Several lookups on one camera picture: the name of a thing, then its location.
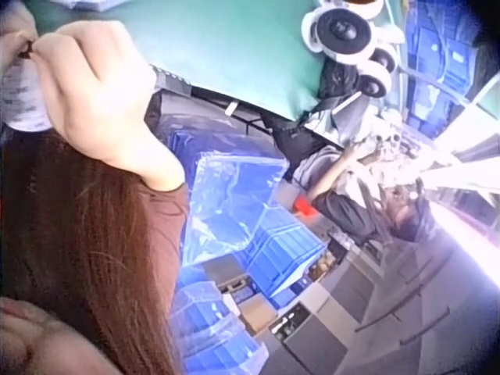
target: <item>long brown hair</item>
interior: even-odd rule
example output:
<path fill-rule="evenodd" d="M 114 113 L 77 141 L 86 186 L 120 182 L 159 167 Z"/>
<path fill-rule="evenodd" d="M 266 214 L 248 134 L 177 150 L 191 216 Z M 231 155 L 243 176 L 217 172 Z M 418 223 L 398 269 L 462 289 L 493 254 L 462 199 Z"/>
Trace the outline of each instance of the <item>long brown hair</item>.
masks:
<path fill-rule="evenodd" d="M 17 134 L 2 156 L 2 294 L 53 312 L 123 373 L 178 373 L 138 176 L 52 131 Z"/>

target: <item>brown shirt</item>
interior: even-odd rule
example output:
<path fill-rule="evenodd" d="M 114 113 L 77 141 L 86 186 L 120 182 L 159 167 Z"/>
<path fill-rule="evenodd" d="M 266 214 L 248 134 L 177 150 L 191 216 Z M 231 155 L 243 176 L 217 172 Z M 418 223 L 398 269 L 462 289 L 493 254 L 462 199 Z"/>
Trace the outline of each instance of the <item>brown shirt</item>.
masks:
<path fill-rule="evenodd" d="M 139 192 L 148 214 L 156 283 L 168 311 L 179 273 L 180 234 L 188 217 L 189 190 L 186 184 L 174 191 L 153 191 L 141 184 Z"/>

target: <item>green surface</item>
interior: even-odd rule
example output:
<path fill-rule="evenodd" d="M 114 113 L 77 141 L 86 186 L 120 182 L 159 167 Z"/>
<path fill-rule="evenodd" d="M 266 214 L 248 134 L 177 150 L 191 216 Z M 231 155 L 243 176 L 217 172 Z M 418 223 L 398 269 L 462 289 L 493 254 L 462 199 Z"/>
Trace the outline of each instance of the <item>green surface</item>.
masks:
<path fill-rule="evenodd" d="M 500 81 L 479 101 L 479 106 L 500 120 Z"/>
<path fill-rule="evenodd" d="M 323 57 L 300 34 L 313 0 L 132 0 L 104 13 L 25 2 L 41 34 L 74 20 L 120 20 L 151 64 L 195 86 L 292 119 L 316 104 Z"/>

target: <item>bottle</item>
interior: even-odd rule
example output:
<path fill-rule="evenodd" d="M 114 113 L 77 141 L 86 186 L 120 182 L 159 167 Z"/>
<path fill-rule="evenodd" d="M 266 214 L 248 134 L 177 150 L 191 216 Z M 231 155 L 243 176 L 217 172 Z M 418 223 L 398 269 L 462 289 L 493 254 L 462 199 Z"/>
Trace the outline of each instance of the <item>bottle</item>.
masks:
<path fill-rule="evenodd" d="M 47 116 L 37 67 L 28 49 L 7 69 L 0 90 L 2 122 L 14 130 L 37 132 L 52 126 Z"/>

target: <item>red object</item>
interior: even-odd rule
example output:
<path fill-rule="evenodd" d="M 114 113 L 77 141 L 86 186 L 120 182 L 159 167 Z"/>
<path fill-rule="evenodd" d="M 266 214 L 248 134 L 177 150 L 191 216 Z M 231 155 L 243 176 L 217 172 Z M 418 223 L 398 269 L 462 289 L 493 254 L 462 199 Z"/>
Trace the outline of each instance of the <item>red object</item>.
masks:
<path fill-rule="evenodd" d="M 294 208 L 304 216 L 311 216 L 318 213 L 318 211 L 311 206 L 309 200 L 303 195 L 299 195 L 298 198 L 295 199 Z"/>

